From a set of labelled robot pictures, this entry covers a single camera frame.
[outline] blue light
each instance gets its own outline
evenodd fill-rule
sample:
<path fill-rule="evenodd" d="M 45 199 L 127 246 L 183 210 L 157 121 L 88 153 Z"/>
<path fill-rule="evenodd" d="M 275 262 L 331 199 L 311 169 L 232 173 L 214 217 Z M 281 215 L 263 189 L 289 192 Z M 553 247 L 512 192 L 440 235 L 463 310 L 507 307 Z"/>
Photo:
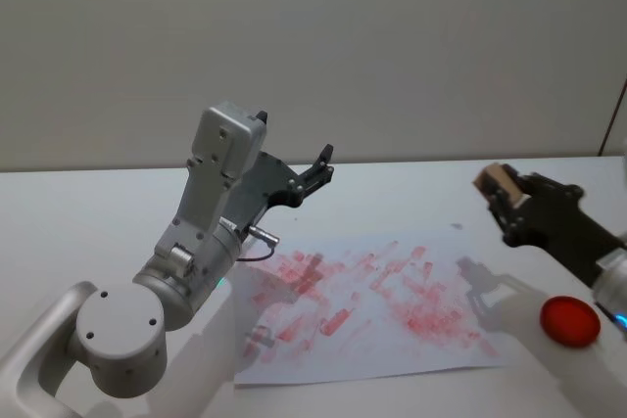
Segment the blue light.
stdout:
<path fill-rule="evenodd" d="M 627 317 L 624 315 L 616 315 L 614 318 L 623 326 L 623 328 L 627 328 Z"/>

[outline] wire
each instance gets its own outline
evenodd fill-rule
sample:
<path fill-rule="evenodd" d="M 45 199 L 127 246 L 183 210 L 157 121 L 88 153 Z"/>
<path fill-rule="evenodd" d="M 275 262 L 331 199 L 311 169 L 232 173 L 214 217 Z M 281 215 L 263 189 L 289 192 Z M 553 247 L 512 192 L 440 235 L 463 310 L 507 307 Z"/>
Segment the wire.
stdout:
<path fill-rule="evenodd" d="M 258 258 L 237 258 L 237 261 L 245 261 L 245 262 L 251 262 L 251 261 L 264 261 L 265 259 L 271 258 L 274 255 L 274 248 L 270 249 L 270 253 L 264 256 L 260 256 Z"/>

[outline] white paper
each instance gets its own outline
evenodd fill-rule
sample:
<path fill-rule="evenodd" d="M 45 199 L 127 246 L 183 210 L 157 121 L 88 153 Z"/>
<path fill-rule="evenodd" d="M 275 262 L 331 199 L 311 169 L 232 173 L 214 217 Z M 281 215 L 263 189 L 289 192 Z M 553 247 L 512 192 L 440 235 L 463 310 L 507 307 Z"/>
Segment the white paper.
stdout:
<path fill-rule="evenodd" d="M 305 384 L 504 362 L 466 299 L 460 231 L 281 244 L 229 275 L 236 384 Z M 257 246 L 248 255 L 261 255 Z"/>

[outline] tabletop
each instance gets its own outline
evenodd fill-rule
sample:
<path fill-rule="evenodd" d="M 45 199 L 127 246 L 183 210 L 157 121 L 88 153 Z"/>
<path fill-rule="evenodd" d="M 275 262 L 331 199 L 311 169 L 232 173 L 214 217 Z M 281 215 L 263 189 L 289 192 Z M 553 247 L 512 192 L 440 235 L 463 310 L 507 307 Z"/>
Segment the tabletop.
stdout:
<path fill-rule="evenodd" d="M 620 158 L 504 161 L 576 183 L 582 209 L 615 234 L 627 230 Z M 232 286 L 220 286 L 185 328 L 168 335 L 169 369 L 148 394 L 100 393 L 81 365 L 58 397 L 87 418 L 156 417 L 613 417 L 627 406 L 627 346 L 602 316 L 590 348 L 549 340 L 538 323 L 549 296 L 592 303 L 590 291 L 539 249 L 510 249 L 472 186 L 490 162 L 338 164 L 332 183 L 298 209 L 272 209 L 261 226 L 282 240 L 462 228 L 472 257 L 503 287 L 510 365 L 294 387 L 233 387 Z M 81 280 L 129 281 L 174 214 L 184 169 L 0 174 L 0 352 L 56 295 Z"/>

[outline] red ball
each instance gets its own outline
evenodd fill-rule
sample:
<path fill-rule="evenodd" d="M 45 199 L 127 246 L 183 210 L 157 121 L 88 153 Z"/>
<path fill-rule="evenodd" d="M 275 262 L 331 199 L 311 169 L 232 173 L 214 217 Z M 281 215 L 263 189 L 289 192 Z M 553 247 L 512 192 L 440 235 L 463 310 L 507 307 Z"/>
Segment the red ball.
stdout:
<path fill-rule="evenodd" d="M 571 348 L 589 346 L 601 331 L 601 321 L 595 310 L 569 296 L 546 301 L 540 312 L 540 324 L 550 338 Z"/>

